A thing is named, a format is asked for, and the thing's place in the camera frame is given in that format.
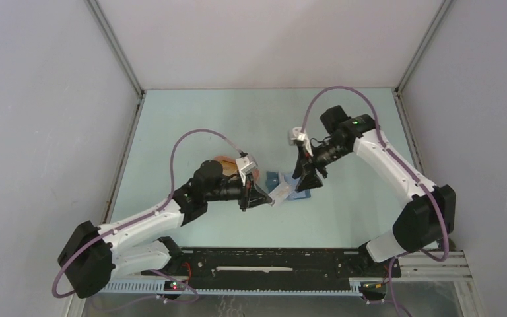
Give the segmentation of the blue leather card holder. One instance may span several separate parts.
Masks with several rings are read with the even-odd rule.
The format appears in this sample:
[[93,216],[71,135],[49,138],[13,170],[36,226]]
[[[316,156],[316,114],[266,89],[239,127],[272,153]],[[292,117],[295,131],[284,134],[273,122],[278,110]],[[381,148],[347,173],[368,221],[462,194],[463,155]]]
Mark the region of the blue leather card holder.
[[284,200],[296,201],[311,198],[310,190],[297,191],[299,179],[294,179],[292,173],[266,172],[266,186],[269,196],[275,204],[282,203]]

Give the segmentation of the silver credit card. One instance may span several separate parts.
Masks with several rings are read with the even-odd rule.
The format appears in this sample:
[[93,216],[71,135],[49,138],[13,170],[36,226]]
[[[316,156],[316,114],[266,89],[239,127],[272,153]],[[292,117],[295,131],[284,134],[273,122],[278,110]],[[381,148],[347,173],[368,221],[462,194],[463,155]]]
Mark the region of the silver credit card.
[[279,183],[270,193],[271,198],[270,206],[277,207],[282,204],[287,197],[292,193],[293,188],[286,182]]

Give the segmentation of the pink oval tray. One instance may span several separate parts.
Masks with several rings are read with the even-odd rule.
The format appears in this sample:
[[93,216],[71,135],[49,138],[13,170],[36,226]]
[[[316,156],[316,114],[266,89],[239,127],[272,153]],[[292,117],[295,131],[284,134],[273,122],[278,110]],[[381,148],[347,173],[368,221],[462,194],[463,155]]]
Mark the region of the pink oval tray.
[[[257,161],[251,155],[249,155],[249,158],[250,161],[254,162],[257,166]],[[238,174],[238,166],[236,165],[235,158],[219,155],[214,157],[213,160],[221,163],[223,175],[232,177],[232,175]],[[257,169],[257,167],[255,170],[253,170],[252,174],[254,181],[257,182],[259,180],[259,170]]]

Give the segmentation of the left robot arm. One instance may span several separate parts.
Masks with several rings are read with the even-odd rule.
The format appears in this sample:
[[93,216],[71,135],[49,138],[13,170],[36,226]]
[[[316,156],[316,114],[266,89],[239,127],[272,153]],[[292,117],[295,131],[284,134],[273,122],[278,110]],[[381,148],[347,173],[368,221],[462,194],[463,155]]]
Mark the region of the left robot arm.
[[57,262],[79,298],[101,291],[112,278],[148,270],[174,275],[182,257],[162,233],[182,227],[207,212],[211,201],[236,201],[241,211],[272,203],[252,172],[226,176],[222,164],[206,160],[172,197],[120,221],[77,225]]

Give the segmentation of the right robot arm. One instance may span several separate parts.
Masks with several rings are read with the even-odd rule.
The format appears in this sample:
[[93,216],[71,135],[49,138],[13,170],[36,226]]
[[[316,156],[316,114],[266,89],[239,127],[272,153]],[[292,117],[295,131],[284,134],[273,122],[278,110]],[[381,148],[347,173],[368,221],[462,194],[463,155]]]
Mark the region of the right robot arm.
[[334,106],[320,120],[329,135],[319,145],[313,146],[301,127],[288,133],[290,145],[298,149],[292,175],[296,191],[322,187],[326,167],[354,153],[392,187],[402,208],[391,230],[364,245],[366,253],[357,259],[361,273],[374,276],[383,269],[384,261],[420,251],[437,240],[449,245],[456,211],[452,187],[436,185],[411,166],[368,114],[352,118],[342,107]]

